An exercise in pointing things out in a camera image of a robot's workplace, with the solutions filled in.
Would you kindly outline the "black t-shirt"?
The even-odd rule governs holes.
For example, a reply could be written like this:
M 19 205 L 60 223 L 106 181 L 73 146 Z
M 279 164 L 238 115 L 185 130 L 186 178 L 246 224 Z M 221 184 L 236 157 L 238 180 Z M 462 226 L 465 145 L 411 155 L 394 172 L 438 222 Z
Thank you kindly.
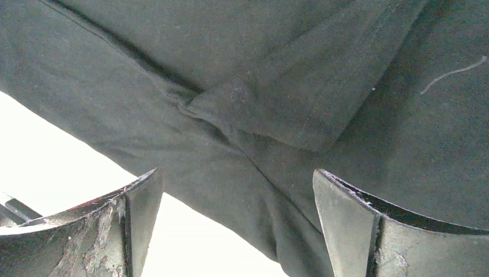
M 1 91 L 289 276 L 316 169 L 488 228 L 487 1 L 2 1 Z

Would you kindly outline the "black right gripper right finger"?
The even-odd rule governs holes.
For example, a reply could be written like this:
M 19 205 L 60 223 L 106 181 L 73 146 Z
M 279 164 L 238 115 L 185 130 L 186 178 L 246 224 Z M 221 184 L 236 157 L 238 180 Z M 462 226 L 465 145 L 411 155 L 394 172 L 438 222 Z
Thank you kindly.
M 417 214 L 334 174 L 313 176 L 335 276 L 487 276 L 488 231 Z

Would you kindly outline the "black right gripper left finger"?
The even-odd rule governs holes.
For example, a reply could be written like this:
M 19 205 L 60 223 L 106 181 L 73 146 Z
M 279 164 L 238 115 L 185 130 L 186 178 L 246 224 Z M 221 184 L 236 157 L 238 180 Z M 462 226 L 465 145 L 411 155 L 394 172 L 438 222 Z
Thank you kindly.
M 86 203 L 1 227 L 1 275 L 141 276 L 163 191 L 153 169 Z

